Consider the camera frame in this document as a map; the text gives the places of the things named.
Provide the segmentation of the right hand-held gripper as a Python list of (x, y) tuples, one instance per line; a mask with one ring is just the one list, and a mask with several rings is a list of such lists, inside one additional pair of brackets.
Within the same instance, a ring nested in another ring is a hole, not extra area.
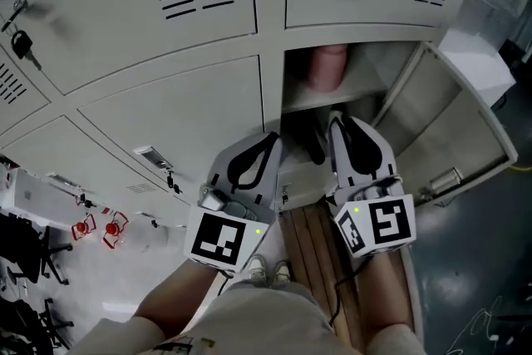
[(394, 175), (390, 144), (365, 121), (333, 111), (329, 145), (336, 178), (326, 201), (350, 256), (369, 257), (415, 241), (413, 196)]

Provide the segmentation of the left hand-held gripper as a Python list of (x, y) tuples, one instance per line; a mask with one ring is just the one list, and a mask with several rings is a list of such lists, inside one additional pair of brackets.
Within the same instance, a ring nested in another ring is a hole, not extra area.
[(226, 274), (239, 274), (274, 222), (270, 205), (283, 142), (258, 133), (222, 150), (190, 210), (185, 255)]

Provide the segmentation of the black umbrella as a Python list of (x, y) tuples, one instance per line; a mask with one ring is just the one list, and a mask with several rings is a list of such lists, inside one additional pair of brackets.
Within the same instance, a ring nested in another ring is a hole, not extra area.
[(293, 140), (308, 154), (316, 165), (325, 161), (325, 151), (320, 136), (321, 127), (316, 116), (309, 111), (295, 111), (285, 116), (285, 128)]

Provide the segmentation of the grey metal locker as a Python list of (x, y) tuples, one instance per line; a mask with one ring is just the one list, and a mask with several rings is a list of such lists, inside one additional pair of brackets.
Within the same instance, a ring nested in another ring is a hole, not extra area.
[[(416, 204), (438, 203), (517, 159), (439, 49), (462, 1), (0, 0), (0, 154), (94, 202), (181, 224), (219, 152), (281, 131), (274, 204), (292, 209), (319, 200), (333, 174), (285, 116), (344, 106), (389, 141)], [(40, 71), (13, 52), (17, 30)], [(315, 91), (312, 50), (337, 44), (348, 45), (342, 82)]]

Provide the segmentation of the person's left forearm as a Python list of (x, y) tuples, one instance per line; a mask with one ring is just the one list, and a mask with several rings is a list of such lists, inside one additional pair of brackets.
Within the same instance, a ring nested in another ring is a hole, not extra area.
[(151, 321), (166, 338), (177, 336), (198, 311), (218, 273), (186, 260), (146, 295), (134, 316)]

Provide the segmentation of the person's right forearm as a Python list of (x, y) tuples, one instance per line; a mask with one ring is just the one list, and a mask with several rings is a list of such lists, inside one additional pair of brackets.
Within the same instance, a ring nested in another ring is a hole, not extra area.
[(407, 325), (409, 303), (389, 253), (377, 254), (358, 275), (360, 314), (364, 331), (375, 336), (393, 325)]

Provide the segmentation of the wooden slat pallet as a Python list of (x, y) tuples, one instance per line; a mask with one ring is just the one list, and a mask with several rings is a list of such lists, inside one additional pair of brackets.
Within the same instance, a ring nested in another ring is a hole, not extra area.
[(350, 257), (323, 203), (282, 211), (278, 222), (294, 281), (309, 291), (340, 342), (365, 353), (371, 336), (362, 325), (357, 279), (369, 261)]

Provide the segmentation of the person's left shoe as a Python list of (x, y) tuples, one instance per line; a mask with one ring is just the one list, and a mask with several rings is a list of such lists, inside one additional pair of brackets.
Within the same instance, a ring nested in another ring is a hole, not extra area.
[(262, 287), (267, 284), (267, 264), (262, 255), (256, 254), (250, 259), (248, 280)]

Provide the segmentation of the person's shoe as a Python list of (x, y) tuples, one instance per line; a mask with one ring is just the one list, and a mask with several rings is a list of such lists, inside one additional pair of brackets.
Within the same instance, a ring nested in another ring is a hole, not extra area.
[(292, 282), (292, 276), (291, 276), (288, 262), (285, 260), (280, 261), (279, 263), (277, 263), (275, 267), (271, 287), (280, 288), (281, 286), (290, 284), (291, 282)]
[(256, 254), (250, 259), (248, 280), (262, 287), (267, 284), (267, 264), (262, 255)]

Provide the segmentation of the person's right shoe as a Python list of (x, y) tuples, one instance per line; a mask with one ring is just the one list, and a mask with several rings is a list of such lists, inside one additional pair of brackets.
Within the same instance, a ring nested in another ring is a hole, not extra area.
[(271, 287), (280, 288), (281, 286), (290, 284), (291, 282), (292, 282), (292, 276), (291, 276), (288, 262), (285, 260), (280, 261), (279, 263), (277, 263), (275, 267)]

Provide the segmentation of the person's beige clothing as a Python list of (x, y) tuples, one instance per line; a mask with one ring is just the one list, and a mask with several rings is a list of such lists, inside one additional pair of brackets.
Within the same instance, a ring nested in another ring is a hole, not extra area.
[(217, 297), (192, 328), (172, 338), (144, 318), (102, 319), (67, 355), (426, 355), (405, 325), (385, 328), (365, 353), (343, 343), (302, 295), (237, 288)]

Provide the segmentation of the black office chair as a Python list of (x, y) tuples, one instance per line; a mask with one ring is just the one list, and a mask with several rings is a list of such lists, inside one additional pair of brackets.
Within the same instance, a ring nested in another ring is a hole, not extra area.
[(7, 276), (13, 284), (19, 279), (27, 279), (36, 284), (41, 276), (49, 279), (49, 268), (59, 284), (67, 286), (68, 279), (62, 279), (52, 261), (52, 256), (62, 251), (72, 251), (71, 244), (61, 244), (56, 247), (50, 245), (49, 226), (44, 234), (40, 234), (28, 219), (22, 219), (14, 214), (0, 214), (0, 258), (3, 258), (20, 268), (13, 272), (7, 267)]
[(69, 344), (59, 331), (73, 328), (74, 322), (63, 320), (54, 313), (52, 298), (45, 298), (43, 302), (44, 310), (38, 312), (21, 299), (7, 301), (0, 298), (0, 328), (25, 338), (27, 348), (35, 355), (54, 355), (56, 348), (69, 350)]

